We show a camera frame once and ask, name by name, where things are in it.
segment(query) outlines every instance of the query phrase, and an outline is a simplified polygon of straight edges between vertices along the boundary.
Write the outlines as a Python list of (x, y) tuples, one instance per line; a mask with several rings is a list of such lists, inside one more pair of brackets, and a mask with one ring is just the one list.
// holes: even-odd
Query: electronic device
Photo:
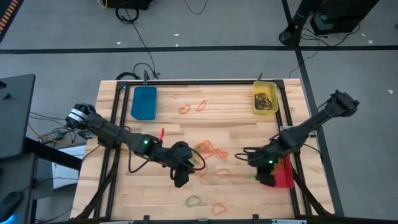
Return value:
[(63, 138), (63, 133), (59, 130), (37, 137), (39, 142), (42, 144), (47, 144), (47, 143), (52, 142), (52, 140), (59, 140), (62, 138)]
[(0, 202), (0, 223), (7, 221), (18, 208), (24, 194), (22, 192), (11, 192)]
[(119, 7), (146, 10), (153, 0), (102, 0), (103, 4), (105, 4), (105, 1), (108, 1), (108, 7), (111, 8)]
[(350, 33), (379, 0), (326, 0), (313, 12), (311, 27), (316, 35)]

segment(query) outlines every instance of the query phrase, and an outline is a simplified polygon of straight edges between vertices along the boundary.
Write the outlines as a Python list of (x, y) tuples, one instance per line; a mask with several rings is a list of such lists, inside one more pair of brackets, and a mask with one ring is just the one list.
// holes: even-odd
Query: cable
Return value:
[(100, 147), (100, 145), (98, 145), (95, 149), (93, 149), (91, 152), (89, 152), (87, 155), (85, 155), (85, 156), (81, 159), (81, 161), (83, 162), (83, 161), (86, 159), (87, 156), (89, 156), (91, 153), (93, 153), (93, 152), (94, 152), (95, 150), (97, 150), (99, 147)]
[(36, 118), (36, 117), (33, 117), (33, 116), (31, 116), (31, 115), (29, 115), (29, 117), (30, 117), (30, 118), (33, 118), (33, 119), (44, 120), (44, 121), (52, 121), (52, 122), (54, 122), (54, 123), (57, 123), (57, 124), (59, 124), (61, 127), (65, 127), (65, 125), (63, 125), (63, 124), (61, 124), (60, 122), (58, 122), (58, 121), (55, 121), (55, 120), (53, 120), (53, 119), (47, 119), (47, 118)]
[(49, 116), (43, 116), (43, 115), (38, 114), (38, 113), (35, 113), (35, 112), (29, 112), (29, 113), (34, 114), (34, 115), (37, 115), (37, 116), (40, 116), (40, 117), (42, 117), (42, 118), (47, 118), (47, 119), (57, 119), (57, 120), (61, 120), (61, 121), (64, 121), (64, 120), (65, 120), (65, 119), (62, 119), (62, 118), (52, 118), (52, 117), (49, 117)]
[(115, 10), (116, 17), (119, 19), (120, 22), (122, 22), (122, 23), (124, 23), (124, 24), (132, 24), (132, 26), (134, 27), (134, 29), (135, 29), (136, 32), (137, 32), (138, 38), (140, 39), (141, 43), (143, 44), (145, 50), (148, 52), (149, 57), (150, 57), (150, 60), (151, 60), (151, 62), (152, 62), (152, 66), (153, 66), (153, 69), (152, 69), (152, 67), (151, 67), (149, 64), (147, 64), (147, 63), (137, 63), (137, 64), (135, 64), (135, 66), (134, 66), (134, 68), (133, 68), (133, 73), (135, 74), (136, 67), (137, 67), (138, 65), (147, 65), (147, 66), (150, 68), (150, 70), (151, 70), (151, 72), (152, 72), (152, 75), (154, 76), (154, 79), (158, 79), (160, 74), (159, 74), (159, 73), (156, 73), (155, 62), (154, 62), (154, 59), (153, 59), (153, 57), (152, 57), (152, 54), (150, 53), (150, 51), (149, 51), (149, 49), (147, 48), (147, 46), (146, 46), (144, 40), (143, 40), (142, 37), (141, 37), (141, 34), (139, 33), (139, 31), (138, 31), (136, 25), (134, 24), (134, 21), (136, 21), (136, 20), (138, 19), (139, 11), (138, 11), (138, 9), (136, 9), (137, 16), (136, 16), (135, 18), (131, 19), (131, 16), (130, 16), (129, 11), (128, 11), (126, 8), (125, 8), (124, 10), (125, 10), (125, 12), (126, 12), (126, 14), (127, 14), (127, 16), (128, 16), (129, 19), (126, 19), (124, 16), (120, 16), (120, 15), (119, 15), (119, 8), (116, 8), (116, 10)]
[(350, 32), (349, 34), (346, 34), (346, 35), (343, 37), (343, 39), (342, 39), (340, 42), (338, 42), (337, 44), (335, 44), (335, 45), (330, 45), (330, 44), (326, 43), (325, 41), (319, 39), (318, 36), (315, 35), (315, 34), (314, 34), (312, 31), (310, 31), (308, 28), (303, 28), (303, 29), (309, 31), (309, 32), (310, 32), (312, 35), (314, 35), (314, 36), (311, 36), (311, 35), (308, 35), (308, 34), (303, 34), (303, 35), (306, 35), (306, 36), (308, 36), (308, 37), (312, 37), (313, 39), (322, 41), (322, 42), (323, 42), (324, 44), (326, 44), (328, 47), (336, 47), (336, 46), (339, 46), (340, 44), (342, 44), (342, 43), (347, 39), (347, 37), (348, 37), (349, 35), (353, 35), (353, 34), (357, 33), (357, 32), (361, 29), (361, 25), (358, 24), (358, 29), (357, 29), (356, 31), (352, 31), (352, 32)]
[(304, 61), (303, 61), (300, 65), (298, 65), (298, 66), (295, 67), (293, 70), (291, 70), (291, 71), (289, 72), (289, 78), (291, 78), (292, 73), (293, 73), (294, 71), (296, 71), (296, 69), (298, 69), (300, 66), (302, 66), (306, 60), (315, 57), (316, 54), (317, 54), (318, 52), (319, 52), (319, 50), (317, 50), (317, 51), (315, 52), (315, 54), (313, 54), (312, 56), (306, 57), (306, 58), (304, 59)]
[[(314, 36), (308, 35), (308, 34), (302, 34), (302, 35), (301, 35), (301, 38), (304, 39), (304, 40), (316, 40), (316, 41), (318, 42), (318, 46), (319, 46), (319, 47), (320, 47), (320, 42), (324, 43), (324, 44), (327, 45), (328, 47), (336, 47), (336, 46), (339, 46), (340, 44), (342, 44), (342, 43), (346, 40), (346, 38), (347, 38), (349, 35), (352, 35), (352, 34), (357, 33), (360, 29), (361, 29), (361, 25), (358, 24), (358, 30), (352, 31), (352, 32), (350, 32), (349, 34), (346, 34), (346, 35), (343, 37), (343, 39), (342, 39), (339, 43), (337, 43), (337, 44), (335, 44), (335, 45), (330, 45), (330, 44), (328, 44), (326, 41), (324, 41), (324, 40), (322, 40), (322, 39), (320, 39), (320, 38), (318, 38), (318, 37), (314, 37)], [(307, 30), (307, 31), (309, 31), (311, 34), (315, 35), (315, 34), (314, 34), (312, 31), (310, 31), (308, 28), (303, 28), (303, 30)], [(300, 65), (298, 65), (298, 66), (295, 67), (293, 70), (291, 70), (291, 71), (289, 72), (289, 78), (291, 78), (292, 73), (293, 73), (294, 71), (296, 71), (296, 69), (298, 69), (301, 65), (303, 65), (304, 62), (305, 62), (306, 60), (315, 57), (316, 54), (317, 54), (318, 52), (319, 52), (319, 50), (316, 51), (315, 54), (313, 54), (312, 56), (309, 56), (309, 57), (305, 58), (304, 61), (303, 61)]]
[(70, 136), (70, 144), (73, 144), (73, 143), (75, 142), (75, 140), (76, 140), (76, 133), (75, 133), (75, 130), (71, 130), (71, 129), (68, 129), (68, 128), (66, 128), (66, 127), (62, 127), (62, 128), (54, 128), (54, 129), (52, 130), (52, 132), (54, 132), (54, 131), (56, 131), (56, 130), (59, 130), (59, 129), (66, 129), (66, 130), (67, 130), (65, 133), (62, 133), (62, 134), (63, 134), (63, 136), (65, 136), (66, 134), (69, 133), (69, 136)]
[[(50, 178), (50, 179), (46, 179), (46, 180), (39, 181), (39, 182), (37, 182), (37, 183), (34, 183), (34, 185), (39, 185), (39, 184), (44, 183), (44, 182), (46, 182), (46, 181), (55, 180), (55, 179), (78, 180), (78, 179), (75, 179), (75, 178), (54, 177), (54, 178)], [(25, 190), (27, 190), (27, 189), (29, 189), (29, 188), (31, 188), (31, 187), (32, 187), (32, 186), (28, 186), (28, 187), (24, 188), (23, 190), (20, 190), (20, 192), (22, 193), (22, 192), (24, 192)]]
[(305, 143), (304, 143), (304, 146), (310, 147), (311, 149), (313, 149), (313, 150), (319, 152), (319, 154), (321, 154), (321, 152), (320, 152), (318, 149), (316, 149), (316, 148), (314, 148), (314, 147), (312, 147), (312, 146), (309, 146), (309, 145), (307, 145), (307, 144), (305, 144)]
[(196, 155), (198, 155), (199, 158), (203, 161), (203, 167), (201, 167), (201, 168), (193, 168), (193, 167), (191, 167), (190, 165), (186, 164), (184, 161), (180, 160), (179, 158), (176, 158), (176, 157), (174, 157), (174, 156), (172, 156), (172, 157), (173, 157), (174, 159), (178, 160), (179, 162), (181, 162), (181, 164), (183, 164), (184, 166), (188, 167), (189, 169), (193, 169), (193, 170), (203, 170), (204, 168), (206, 168), (206, 161), (205, 161), (205, 159), (204, 159), (198, 152), (196, 152), (195, 150), (193, 150), (193, 149), (191, 149), (191, 148), (189, 148), (189, 149), (190, 149), (193, 153), (195, 153)]
[(192, 9), (189, 7), (189, 5), (188, 5), (188, 3), (187, 3), (187, 0), (184, 0), (184, 1), (185, 1), (185, 4), (187, 5), (189, 11), (191, 11), (192, 13), (194, 13), (195, 15), (198, 15), (198, 16), (199, 16), (201, 13), (203, 13), (203, 11), (206, 9), (207, 2), (208, 2), (208, 0), (205, 1), (205, 5), (203, 6), (203, 9), (202, 9), (200, 12), (194, 12), (194, 11), (192, 11)]
[(68, 146), (73, 146), (73, 144), (70, 144), (70, 143), (67, 143), (67, 142), (57, 141), (57, 140), (49, 139), (49, 138), (47, 138), (47, 137), (45, 137), (45, 136), (41, 136), (41, 135), (39, 135), (39, 134), (32, 128), (32, 126), (29, 124), (29, 122), (27, 123), (27, 125), (28, 125), (28, 127), (30, 128), (30, 130), (31, 130), (35, 135), (37, 135), (38, 137), (40, 137), (40, 138), (42, 138), (42, 139), (46, 139), (46, 140), (49, 140), (49, 141), (52, 141), (52, 142), (56, 142), (56, 143), (60, 143), (60, 144), (66, 144), (66, 145), (68, 145)]
[(108, 0), (105, 0), (105, 5), (104, 5), (104, 2), (102, 0), (97, 0), (97, 2), (100, 4), (100, 6), (103, 9), (107, 9), (108, 8)]
[(52, 130), (52, 132), (54, 132), (55, 130), (58, 130), (58, 129), (66, 129), (67, 132), (64, 133), (64, 135), (67, 134), (67, 133), (69, 133), (70, 139), (71, 139), (71, 144), (73, 144), (73, 143), (75, 142), (75, 140), (76, 140), (76, 133), (75, 133), (73, 130), (68, 129), (65, 125), (63, 125), (63, 124), (61, 124), (60, 122), (56, 121), (56, 120), (65, 121), (64, 119), (61, 119), (61, 118), (52, 118), (52, 117), (48, 117), (48, 116), (43, 116), (43, 115), (38, 114), (38, 113), (35, 113), (35, 112), (30, 112), (30, 113), (32, 113), (32, 114), (34, 114), (34, 115), (37, 115), (37, 116), (40, 116), (40, 117), (43, 117), (43, 118), (36, 118), (36, 117), (33, 117), (33, 116), (29, 115), (30, 118), (39, 119), (39, 120), (44, 120), (44, 121), (52, 121), (52, 122), (54, 122), (54, 123), (59, 124), (62, 128), (55, 128), (55, 129)]
[(71, 206), (68, 210), (64, 211), (63, 213), (61, 213), (60, 215), (57, 215), (57, 216), (54, 217), (54, 218), (51, 218), (51, 219), (46, 220), (46, 221), (38, 222), (38, 223), (36, 223), (36, 224), (43, 224), (43, 223), (48, 223), (48, 222), (54, 221), (54, 220), (56, 220), (57, 218), (59, 218), (59, 217), (61, 217), (62, 215), (66, 214), (67, 212), (69, 212), (70, 210), (72, 210), (72, 208), (73, 208), (73, 206)]

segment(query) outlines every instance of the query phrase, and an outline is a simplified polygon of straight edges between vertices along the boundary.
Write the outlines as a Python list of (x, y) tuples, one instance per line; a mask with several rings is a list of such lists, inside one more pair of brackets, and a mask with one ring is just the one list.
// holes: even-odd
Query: blue container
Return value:
[(157, 89), (154, 86), (138, 86), (132, 97), (131, 116), (137, 120), (156, 118)]

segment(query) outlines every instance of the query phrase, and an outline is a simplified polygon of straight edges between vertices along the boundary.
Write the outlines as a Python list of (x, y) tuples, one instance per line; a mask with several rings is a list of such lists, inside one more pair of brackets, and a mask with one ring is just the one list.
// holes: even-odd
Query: yellow container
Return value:
[(277, 86), (273, 82), (255, 81), (252, 93), (254, 114), (269, 115), (278, 111)]

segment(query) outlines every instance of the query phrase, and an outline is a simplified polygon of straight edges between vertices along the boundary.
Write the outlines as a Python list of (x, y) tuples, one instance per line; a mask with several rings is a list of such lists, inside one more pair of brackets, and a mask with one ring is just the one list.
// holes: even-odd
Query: rubber band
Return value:
[(222, 159), (224, 162), (227, 161), (227, 157), (228, 157), (228, 152), (225, 151), (221, 151), (219, 149), (216, 149), (215, 152), (217, 153), (217, 156)]
[(196, 144), (193, 149), (196, 151), (200, 151), (202, 148), (204, 148), (205, 146), (202, 143), (198, 143)]
[(199, 164), (199, 161), (197, 161), (196, 159), (190, 159), (190, 161), (191, 161), (191, 163), (193, 163), (195, 165)]
[(214, 173), (219, 178), (224, 178), (224, 177), (231, 175), (231, 171), (229, 171), (229, 169), (219, 169), (219, 170), (214, 171)]
[(206, 100), (203, 100), (203, 101), (199, 104), (199, 106), (198, 106), (198, 108), (197, 108), (197, 111), (202, 111), (202, 110), (205, 108), (205, 106), (206, 106)]
[(212, 143), (211, 143), (209, 140), (204, 140), (204, 141), (202, 142), (202, 144), (203, 144), (205, 147), (207, 147), (207, 148), (211, 148), (211, 150), (214, 149)]
[[(194, 204), (189, 204), (189, 200), (191, 200), (191, 198), (196, 198), (196, 199), (199, 200), (199, 202), (198, 203), (194, 203)], [(199, 204), (201, 204), (201, 199), (198, 196), (196, 196), (196, 195), (192, 195), (191, 197), (187, 198), (186, 201), (185, 201), (185, 205), (188, 206), (188, 207), (197, 206)]]
[[(224, 210), (221, 210), (221, 211), (215, 213), (215, 208), (216, 208), (217, 206), (223, 208)], [(211, 209), (211, 212), (213, 213), (213, 215), (219, 215), (219, 214), (224, 213), (224, 212), (227, 212), (227, 211), (228, 211), (228, 208), (227, 208), (224, 204), (222, 204), (222, 203), (215, 203), (215, 204), (213, 205), (213, 208)]]
[(204, 157), (203, 159), (208, 159), (208, 158), (210, 158), (212, 155), (214, 155), (214, 153), (209, 153), (209, 155), (206, 156), (206, 157)]
[(253, 178), (256, 178), (256, 177), (257, 177), (257, 174), (248, 174), (248, 175), (246, 175), (246, 177), (247, 177), (248, 179), (253, 179)]
[(180, 114), (186, 114), (188, 111), (191, 109), (191, 105), (185, 105), (180, 108), (179, 113)]

